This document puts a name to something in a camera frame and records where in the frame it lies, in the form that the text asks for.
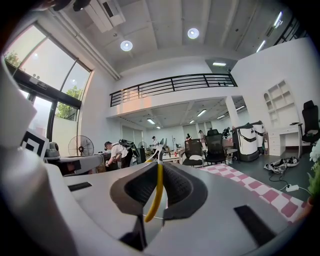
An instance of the black window frame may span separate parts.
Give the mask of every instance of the black window frame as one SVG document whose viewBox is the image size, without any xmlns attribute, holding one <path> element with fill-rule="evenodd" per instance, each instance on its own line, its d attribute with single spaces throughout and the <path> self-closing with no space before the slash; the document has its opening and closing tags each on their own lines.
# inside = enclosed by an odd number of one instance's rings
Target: black window frame
<svg viewBox="0 0 320 256">
<path fill-rule="evenodd" d="M 90 80 L 90 76 L 92 74 L 92 69 L 88 68 L 81 60 L 79 60 L 78 57 L 76 57 L 74 54 L 72 54 L 68 49 L 66 49 L 57 39 L 55 39 L 50 33 L 48 33 L 42 26 L 40 26 L 37 22 L 32 23 L 30 26 L 28 26 L 25 30 L 23 30 L 18 36 L 22 35 L 25 31 L 27 31 L 30 27 L 34 26 L 37 28 L 41 33 L 44 34 L 44 39 L 42 39 L 40 42 L 38 42 L 32 50 L 26 55 L 26 57 L 21 61 L 21 64 L 18 67 L 15 67 L 11 65 L 8 62 L 6 63 L 6 66 L 11 73 L 13 79 L 18 84 L 19 88 L 29 93 L 29 97 L 27 100 L 31 101 L 33 104 L 33 101 L 36 97 L 40 97 L 44 100 L 52 102 L 51 109 L 49 112 L 49 118 L 47 123 L 47 132 L 46 137 L 49 139 L 50 142 L 52 142 L 52 135 L 53 135 L 53 127 L 54 127 L 54 120 L 55 120 L 55 113 L 57 110 L 58 103 L 62 103 L 65 105 L 68 105 L 74 109 L 77 110 L 76 115 L 76 134 L 78 135 L 78 127 L 79 127 L 79 114 L 80 114 L 80 108 L 82 105 L 82 98 L 84 96 L 84 91 L 86 90 L 86 87 L 88 85 L 88 82 Z M 23 72 L 20 70 L 20 66 L 28 59 L 28 57 L 37 49 L 37 47 L 42 44 L 45 40 L 51 40 L 57 47 L 59 47 L 62 51 L 64 51 L 69 57 L 71 57 L 74 60 L 74 63 L 72 64 L 71 68 L 69 69 L 68 73 L 66 74 L 64 81 L 61 85 L 60 89 L 56 89 L 49 84 L 46 84 L 35 77 Z M 74 98 L 64 92 L 62 92 L 65 83 L 68 79 L 69 74 L 71 73 L 73 67 L 79 64 L 81 67 L 83 67 L 86 71 L 88 71 L 89 76 L 88 80 L 83 88 L 83 93 L 80 96 L 80 99 Z"/>
</svg>

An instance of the mesh chair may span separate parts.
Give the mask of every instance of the mesh chair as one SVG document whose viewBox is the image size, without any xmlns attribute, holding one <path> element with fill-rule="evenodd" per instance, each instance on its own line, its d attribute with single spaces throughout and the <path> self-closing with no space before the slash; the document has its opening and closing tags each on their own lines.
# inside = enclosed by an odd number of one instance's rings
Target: mesh chair
<svg viewBox="0 0 320 256">
<path fill-rule="evenodd" d="M 208 163 L 226 162 L 226 154 L 222 144 L 222 134 L 216 134 L 206 137 L 208 152 L 204 153 L 205 160 Z"/>
<path fill-rule="evenodd" d="M 318 106 L 315 106 L 312 100 L 305 102 L 303 104 L 302 115 L 304 119 L 304 135 L 302 136 L 302 141 L 310 142 L 310 144 L 313 145 L 320 139 Z M 308 136 L 308 132 L 311 130 L 318 131 L 318 133 Z"/>
<path fill-rule="evenodd" d="M 202 144 L 199 139 L 189 139 L 184 142 L 186 159 L 183 161 L 185 166 L 204 166 L 202 159 Z M 198 156 L 197 160 L 190 159 L 191 156 Z"/>
<path fill-rule="evenodd" d="M 217 135 L 217 134 L 219 134 L 217 129 L 208 130 L 208 132 L 207 132 L 207 136 L 212 136 L 212 135 Z"/>
</svg>

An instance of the white bookshelf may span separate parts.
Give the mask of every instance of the white bookshelf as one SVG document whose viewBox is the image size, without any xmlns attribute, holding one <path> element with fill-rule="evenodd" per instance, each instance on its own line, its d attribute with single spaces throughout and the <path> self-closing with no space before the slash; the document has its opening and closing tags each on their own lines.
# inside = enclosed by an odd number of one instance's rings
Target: white bookshelf
<svg viewBox="0 0 320 256">
<path fill-rule="evenodd" d="M 268 89 L 263 97 L 272 127 L 284 127 L 299 122 L 297 107 L 290 86 L 285 80 Z"/>
</svg>

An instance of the white table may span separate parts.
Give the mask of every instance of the white table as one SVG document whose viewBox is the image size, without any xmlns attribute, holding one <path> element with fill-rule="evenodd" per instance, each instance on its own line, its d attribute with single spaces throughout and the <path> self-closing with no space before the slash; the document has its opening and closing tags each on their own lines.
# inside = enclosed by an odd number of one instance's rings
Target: white table
<svg viewBox="0 0 320 256">
<path fill-rule="evenodd" d="M 169 157 L 169 154 L 166 154 L 162 157 L 162 161 L 163 162 L 173 162 L 173 163 L 177 163 L 177 164 L 180 164 L 180 156 L 179 154 L 176 154 L 175 156 L 175 153 L 171 154 L 171 157 Z"/>
<path fill-rule="evenodd" d="M 302 154 L 302 134 L 301 126 L 302 124 L 289 125 L 287 127 L 276 128 L 268 131 L 269 137 L 269 155 L 271 156 L 281 156 L 281 154 L 286 150 L 286 134 L 296 133 L 299 141 L 299 158 Z"/>
</svg>

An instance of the power strip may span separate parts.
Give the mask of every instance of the power strip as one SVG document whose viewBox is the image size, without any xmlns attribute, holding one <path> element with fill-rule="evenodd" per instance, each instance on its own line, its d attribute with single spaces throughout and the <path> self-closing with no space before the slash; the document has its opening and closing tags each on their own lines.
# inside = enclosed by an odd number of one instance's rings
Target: power strip
<svg viewBox="0 0 320 256">
<path fill-rule="evenodd" d="M 296 191 L 296 190 L 299 190 L 298 185 L 289 184 L 289 187 L 285 187 L 285 191 L 287 191 L 287 192 Z"/>
</svg>

